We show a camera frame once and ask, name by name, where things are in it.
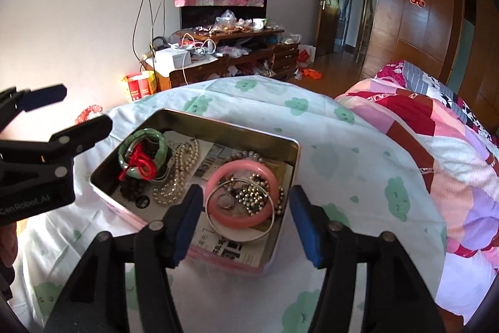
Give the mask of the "green jade bangle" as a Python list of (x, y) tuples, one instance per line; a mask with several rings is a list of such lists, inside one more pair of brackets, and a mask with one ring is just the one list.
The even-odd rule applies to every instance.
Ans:
[(126, 178), (151, 181), (169, 160), (169, 148), (162, 133), (145, 128), (132, 133), (119, 146), (119, 180)]

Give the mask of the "red knot string charm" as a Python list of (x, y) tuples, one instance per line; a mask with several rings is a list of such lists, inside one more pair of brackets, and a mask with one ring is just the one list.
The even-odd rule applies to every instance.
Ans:
[(141, 142), (119, 148), (119, 165), (122, 168), (120, 181), (127, 177), (150, 181), (157, 175), (157, 164), (145, 153)]

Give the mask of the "pink plastic bangle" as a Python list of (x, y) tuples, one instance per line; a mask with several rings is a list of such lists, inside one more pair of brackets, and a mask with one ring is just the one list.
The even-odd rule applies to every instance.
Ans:
[(205, 211), (216, 227), (263, 229), (275, 221), (281, 205), (278, 178), (265, 164), (233, 160), (213, 172), (205, 186)]

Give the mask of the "silver metal bangle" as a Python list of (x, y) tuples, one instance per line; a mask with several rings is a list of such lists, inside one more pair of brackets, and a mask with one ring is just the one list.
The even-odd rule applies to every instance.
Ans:
[(205, 212), (214, 231), (235, 242), (256, 242), (267, 237), (277, 218), (270, 185), (250, 178), (207, 184)]

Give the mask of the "red yellow carton box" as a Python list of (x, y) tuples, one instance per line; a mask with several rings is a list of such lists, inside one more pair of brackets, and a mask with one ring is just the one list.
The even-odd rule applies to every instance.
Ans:
[(122, 78), (124, 92), (128, 101), (143, 99), (157, 92), (156, 76), (153, 71), (145, 70)]

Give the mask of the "white box device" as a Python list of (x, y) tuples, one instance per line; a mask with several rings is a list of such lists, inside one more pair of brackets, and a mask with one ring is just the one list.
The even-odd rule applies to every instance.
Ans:
[(157, 51), (154, 56), (154, 67), (163, 77), (168, 77), (174, 70), (187, 68), (190, 64), (190, 52), (183, 49), (167, 48)]

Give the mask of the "wooden tv cabinet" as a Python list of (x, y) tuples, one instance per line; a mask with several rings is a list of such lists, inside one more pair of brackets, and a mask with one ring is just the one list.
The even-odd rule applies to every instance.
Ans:
[(167, 48), (189, 51), (191, 64), (163, 77), (154, 67), (157, 51), (150, 51), (143, 56), (141, 68), (154, 72), (161, 91), (208, 79), (240, 75), (286, 79), (295, 70), (298, 59), (298, 43), (284, 41), (282, 30), (271, 29), (218, 33), (179, 30), (173, 34)]

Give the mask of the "pink patchwork quilt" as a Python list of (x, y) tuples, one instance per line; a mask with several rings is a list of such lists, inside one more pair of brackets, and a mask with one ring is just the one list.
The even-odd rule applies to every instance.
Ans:
[(498, 273), (498, 140), (463, 99), (407, 61), (336, 98), (406, 149), (446, 225), (436, 302), (469, 321)]

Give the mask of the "black television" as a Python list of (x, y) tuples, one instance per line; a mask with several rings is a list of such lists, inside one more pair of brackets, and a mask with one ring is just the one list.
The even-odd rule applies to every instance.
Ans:
[(179, 10), (181, 29), (213, 25), (217, 18), (222, 17), (234, 16), (243, 20), (266, 18), (266, 6), (188, 6)]

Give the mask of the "paper leaflet in tin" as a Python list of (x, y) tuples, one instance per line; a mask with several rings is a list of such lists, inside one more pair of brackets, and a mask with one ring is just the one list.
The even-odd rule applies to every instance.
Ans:
[(139, 152), (137, 161), (150, 166), (156, 160), (145, 156), (149, 148), (167, 152), (157, 178), (145, 180), (121, 172), (118, 186), (101, 190), (108, 204), (126, 221), (142, 227), (162, 219), (197, 184), (212, 208), (201, 212), (190, 255), (261, 272), (274, 252), (294, 164), (173, 131), (166, 131), (162, 142), (142, 138), (128, 143), (116, 161), (123, 164)]

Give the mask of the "pink metal tin box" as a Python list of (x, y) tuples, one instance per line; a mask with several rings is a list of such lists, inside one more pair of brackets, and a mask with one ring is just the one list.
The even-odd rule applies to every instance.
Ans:
[(188, 255), (261, 275), (276, 251), (299, 152), (289, 138), (160, 109), (95, 169), (90, 185), (136, 228), (176, 214), (199, 185), (204, 198)]

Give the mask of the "wooden wardrobe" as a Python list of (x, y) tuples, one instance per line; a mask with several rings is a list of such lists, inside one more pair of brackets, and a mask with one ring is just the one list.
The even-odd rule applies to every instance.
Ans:
[[(468, 65), (458, 94), (489, 130), (498, 127), (498, 10), (476, 0), (477, 16)], [(372, 78), (389, 62), (407, 60), (442, 79), (453, 30), (455, 0), (377, 0), (362, 75)]]

